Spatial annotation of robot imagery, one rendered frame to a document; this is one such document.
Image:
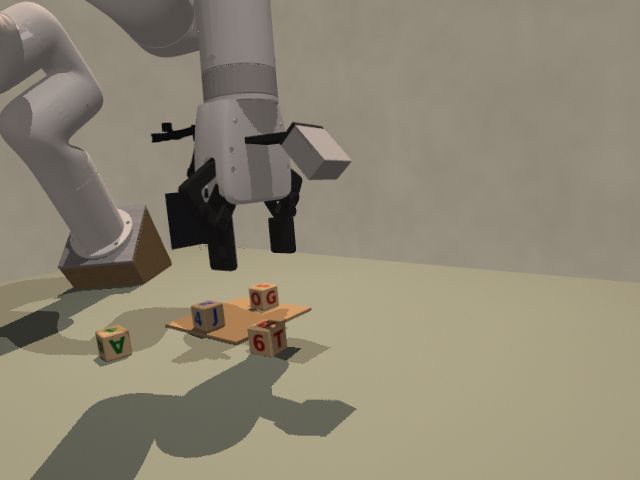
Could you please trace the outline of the orange flat mat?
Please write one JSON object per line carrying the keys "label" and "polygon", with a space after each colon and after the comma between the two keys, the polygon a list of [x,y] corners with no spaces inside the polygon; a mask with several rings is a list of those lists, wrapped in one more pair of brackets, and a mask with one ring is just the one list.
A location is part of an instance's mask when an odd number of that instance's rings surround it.
{"label": "orange flat mat", "polygon": [[279,305],[261,310],[251,308],[249,298],[239,297],[223,303],[225,325],[204,331],[193,326],[192,315],[166,323],[168,328],[203,336],[206,338],[238,345],[248,339],[247,328],[262,319],[288,322],[311,311],[311,307],[279,303]]}

